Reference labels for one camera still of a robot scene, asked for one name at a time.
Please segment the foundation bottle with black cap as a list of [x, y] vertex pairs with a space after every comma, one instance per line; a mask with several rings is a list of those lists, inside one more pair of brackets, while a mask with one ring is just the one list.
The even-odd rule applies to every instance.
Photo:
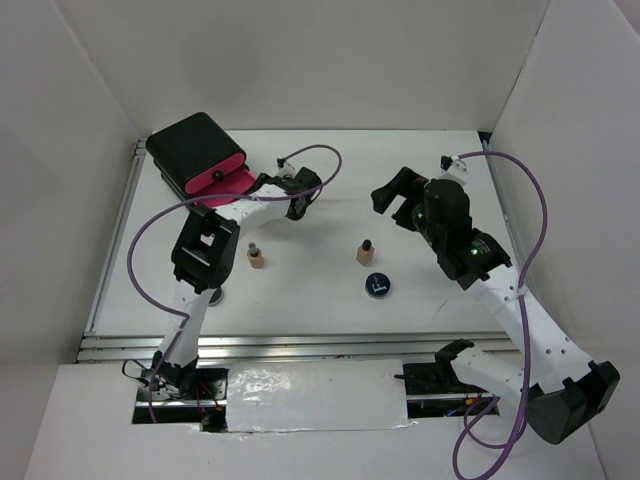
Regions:
[[362, 266], [369, 265], [373, 260], [374, 251], [375, 249], [371, 240], [365, 239], [357, 249], [356, 261]]

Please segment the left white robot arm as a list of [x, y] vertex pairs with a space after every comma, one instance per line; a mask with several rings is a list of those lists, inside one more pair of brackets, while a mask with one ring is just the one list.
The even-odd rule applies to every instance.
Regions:
[[322, 183], [303, 167], [294, 175], [262, 174], [247, 199], [205, 211], [192, 210], [171, 253], [174, 290], [168, 329], [154, 353], [152, 370], [171, 397], [189, 396], [196, 386], [198, 339], [213, 293], [229, 278], [239, 240], [273, 220], [297, 221]]

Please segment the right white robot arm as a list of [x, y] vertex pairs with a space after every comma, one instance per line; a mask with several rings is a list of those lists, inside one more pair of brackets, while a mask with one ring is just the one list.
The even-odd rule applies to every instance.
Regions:
[[396, 197], [404, 201], [392, 216], [395, 223], [420, 233], [445, 275], [486, 307], [530, 356], [528, 368], [516, 368], [469, 340], [456, 340], [435, 355], [437, 384], [451, 392], [476, 386], [512, 405], [525, 397], [528, 425], [553, 445], [601, 413], [619, 383], [618, 370], [583, 351], [519, 286], [506, 251], [473, 227], [462, 184], [449, 175], [427, 179], [404, 167], [372, 192], [374, 211], [384, 213]]

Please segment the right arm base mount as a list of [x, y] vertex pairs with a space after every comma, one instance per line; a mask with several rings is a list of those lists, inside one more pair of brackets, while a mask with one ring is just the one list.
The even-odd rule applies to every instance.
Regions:
[[405, 363], [403, 372], [394, 378], [404, 383], [410, 419], [460, 417], [466, 412], [476, 415], [492, 398], [477, 386], [445, 375], [435, 362]]

